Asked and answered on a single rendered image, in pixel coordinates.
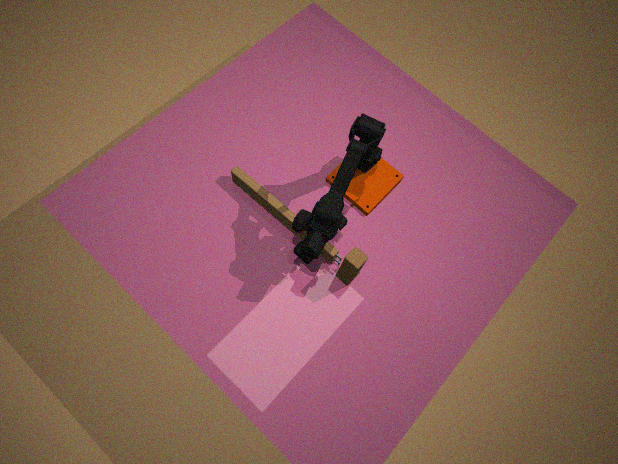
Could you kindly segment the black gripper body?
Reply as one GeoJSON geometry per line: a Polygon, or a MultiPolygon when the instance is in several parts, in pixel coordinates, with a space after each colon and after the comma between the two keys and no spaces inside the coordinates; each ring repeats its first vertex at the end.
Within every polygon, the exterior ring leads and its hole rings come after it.
{"type": "MultiPolygon", "coordinates": [[[[342,215],[342,216],[343,216],[343,215],[342,215]]],[[[347,224],[347,222],[348,222],[348,221],[347,221],[346,217],[344,217],[344,216],[343,216],[343,220],[342,220],[342,222],[341,222],[341,224],[340,224],[340,226],[339,226],[339,230],[342,230],[342,229],[343,229],[343,227],[347,224]]],[[[331,238],[330,238],[330,237],[328,237],[328,236],[327,236],[327,238],[328,238],[328,240],[327,240],[327,242],[328,242],[331,238]]],[[[327,243],[327,242],[326,242],[326,243],[327,243]]],[[[299,257],[302,261],[304,261],[306,264],[309,264],[309,263],[313,260],[313,258],[310,258],[310,257],[306,256],[305,254],[303,254],[303,253],[300,251],[300,247],[301,247],[302,243],[303,243],[303,241],[301,241],[301,242],[300,242],[300,243],[299,243],[299,244],[298,244],[298,245],[294,248],[294,254],[296,254],[296,255],[297,255],[297,256],[298,256],[298,257],[299,257]]]]}

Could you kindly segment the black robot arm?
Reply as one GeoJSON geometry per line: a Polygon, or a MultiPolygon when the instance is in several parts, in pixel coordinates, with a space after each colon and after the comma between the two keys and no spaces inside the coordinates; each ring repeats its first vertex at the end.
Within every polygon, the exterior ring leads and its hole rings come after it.
{"type": "Polygon", "coordinates": [[[357,117],[351,126],[346,155],[327,194],[317,201],[312,213],[301,209],[292,222],[294,231],[306,231],[300,251],[318,259],[328,238],[337,233],[343,220],[343,197],[358,168],[366,174],[381,159],[378,147],[386,131],[385,123],[365,114],[357,117]],[[360,140],[354,139],[355,135],[360,140]],[[311,229],[310,229],[311,228],[311,229]]]}

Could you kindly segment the short wooden post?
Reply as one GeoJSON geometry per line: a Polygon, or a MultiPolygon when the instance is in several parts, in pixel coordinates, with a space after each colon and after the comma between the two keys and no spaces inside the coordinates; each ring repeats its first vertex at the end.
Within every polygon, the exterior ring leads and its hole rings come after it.
{"type": "Polygon", "coordinates": [[[336,273],[336,277],[347,286],[357,276],[368,258],[366,254],[355,246],[344,258],[336,273]]]}

